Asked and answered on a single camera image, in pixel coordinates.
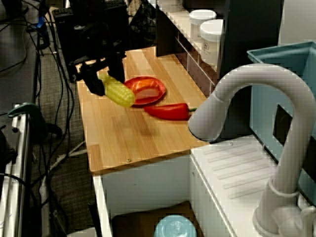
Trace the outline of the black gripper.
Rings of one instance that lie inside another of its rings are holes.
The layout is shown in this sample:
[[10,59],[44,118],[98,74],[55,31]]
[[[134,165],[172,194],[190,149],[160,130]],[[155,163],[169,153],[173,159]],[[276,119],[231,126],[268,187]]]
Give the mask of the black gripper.
[[124,83],[125,75],[122,60],[126,57],[125,52],[117,52],[110,56],[87,56],[75,58],[68,63],[68,71],[71,74],[79,74],[89,91],[98,96],[105,95],[105,88],[98,78],[97,72],[108,67],[108,74],[117,81]]

